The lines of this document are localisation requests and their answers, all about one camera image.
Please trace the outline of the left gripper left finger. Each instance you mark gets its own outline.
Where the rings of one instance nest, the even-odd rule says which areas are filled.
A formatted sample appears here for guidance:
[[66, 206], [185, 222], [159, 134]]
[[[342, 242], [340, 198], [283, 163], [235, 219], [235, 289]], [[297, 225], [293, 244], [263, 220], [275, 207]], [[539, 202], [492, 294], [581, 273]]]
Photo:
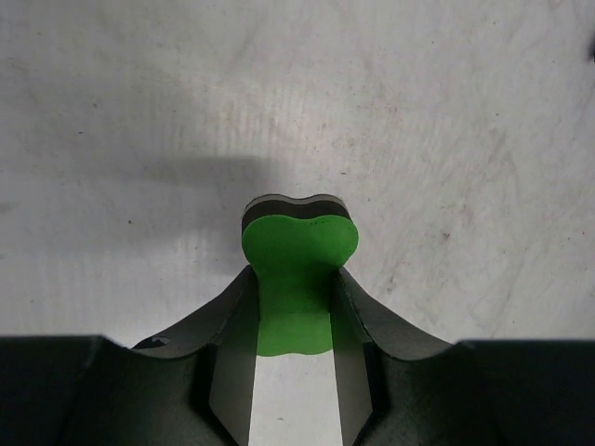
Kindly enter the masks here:
[[257, 343], [251, 268], [133, 348], [101, 335], [5, 336], [1, 441], [246, 445]]

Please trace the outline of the green bone-shaped eraser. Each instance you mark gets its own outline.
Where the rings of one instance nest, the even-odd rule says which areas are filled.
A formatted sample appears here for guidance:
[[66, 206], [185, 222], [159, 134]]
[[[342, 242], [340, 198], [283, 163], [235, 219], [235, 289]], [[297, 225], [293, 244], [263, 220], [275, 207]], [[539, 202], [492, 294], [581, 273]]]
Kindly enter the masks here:
[[358, 242], [348, 207], [336, 196], [271, 193], [248, 203], [242, 249], [258, 279], [259, 356], [331, 350], [332, 281]]

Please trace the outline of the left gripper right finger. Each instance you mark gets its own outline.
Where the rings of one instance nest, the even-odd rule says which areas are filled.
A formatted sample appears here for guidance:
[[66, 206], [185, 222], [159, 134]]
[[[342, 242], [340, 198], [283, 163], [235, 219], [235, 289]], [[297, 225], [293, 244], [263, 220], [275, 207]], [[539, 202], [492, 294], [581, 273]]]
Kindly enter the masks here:
[[447, 343], [398, 316], [346, 270], [330, 304], [347, 445], [590, 445], [587, 340]]

